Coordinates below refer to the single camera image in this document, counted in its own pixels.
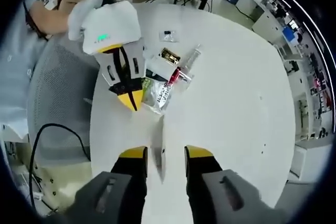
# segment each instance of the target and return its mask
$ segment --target white cabinet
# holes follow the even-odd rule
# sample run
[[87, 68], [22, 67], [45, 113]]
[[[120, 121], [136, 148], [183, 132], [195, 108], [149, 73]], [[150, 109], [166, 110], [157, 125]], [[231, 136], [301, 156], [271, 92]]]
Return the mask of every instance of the white cabinet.
[[252, 30], [273, 44], [282, 37], [282, 27], [269, 11], [261, 15], [253, 25]]
[[292, 90], [292, 96], [294, 101], [297, 101], [303, 94], [306, 93], [306, 86], [304, 85], [303, 79], [307, 78], [304, 76], [303, 71], [297, 71], [291, 73], [288, 76], [290, 89]]
[[238, 0], [236, 7], [245, 15], [250, 16], [257, 4], [253, 0]]
[[334, 135], [295, 145], [291, 172], [298, 181], [318, 182], [329, 160]]

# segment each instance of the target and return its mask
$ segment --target white table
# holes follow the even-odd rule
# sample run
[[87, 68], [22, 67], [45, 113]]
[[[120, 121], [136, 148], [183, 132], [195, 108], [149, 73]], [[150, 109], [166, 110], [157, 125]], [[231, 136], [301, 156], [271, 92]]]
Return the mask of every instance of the white table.
[[[149, 155], [148, 194], [142, 223], [193, 223], [186, 195], [186, 144], [213, 152], [222, 169], [233, 169], [274, 206], [290, 170], [295, 116], [290, 86], [274, 47], [243, 26], [214, 14], [176, 5], [139, 4], [146, 46], [168, 47], [183, 56], [200, 43], [189, 89], [176, 95], [164, 116], [146, 109], [132, 113], [98, 76], [91, 112], [92, 175], [110, 171], [127, 148], [165, 142], [163, 183]], [[180, 43], [159, 42], [159, 32], [176, 30]]]

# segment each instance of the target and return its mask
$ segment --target floor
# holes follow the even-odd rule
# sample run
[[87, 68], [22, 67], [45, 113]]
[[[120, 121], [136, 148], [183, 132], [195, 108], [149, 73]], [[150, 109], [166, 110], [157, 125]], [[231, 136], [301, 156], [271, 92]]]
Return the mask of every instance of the floor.
[[[252, 28], [253, 21], [241, 14], [234, 5], [227, 1], [221, 1], [219, 5], [216, 5], [213, 13], [241, 24], [247, 29]], [[30, 157], [30, 145], [19, 144], [19, 147], [22, 149], [21, 158], [26, 163]], [[44, 184], [44, 201], [53, 209], [62, 211], [72, 204], [76, 191], [90, 180], [91, 167], [90, 163], [83, 163], [62, 167], [39, 168], [38, 176], [41, 177]]]

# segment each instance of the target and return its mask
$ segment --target mesh office chair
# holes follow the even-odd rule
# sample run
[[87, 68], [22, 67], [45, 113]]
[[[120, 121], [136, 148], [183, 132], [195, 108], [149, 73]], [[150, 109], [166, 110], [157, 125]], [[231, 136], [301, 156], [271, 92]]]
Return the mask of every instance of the mesh office chair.
[[[53, 36], [35, 67], [28, 94], [28, 130], [33, 146], [46, 123], [75, 131], [89, 154], [90, 114], [99, 65], [82, 51], [82, 43], [67, 35]], [[39, 166], [87, 162], [79, 140], [58, 127], [43, 130], [36, 148]]]

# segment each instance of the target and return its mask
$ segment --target person's arm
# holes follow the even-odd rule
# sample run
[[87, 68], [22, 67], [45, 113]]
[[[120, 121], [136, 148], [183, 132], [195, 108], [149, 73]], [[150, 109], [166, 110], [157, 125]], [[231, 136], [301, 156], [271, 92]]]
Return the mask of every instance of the person's arm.
[[59, 10], [48, 10], [41, 1], [35, 1], [29, 13], [40, 31], [46, 34], [64, 33], [68, 30], [68, 14]]

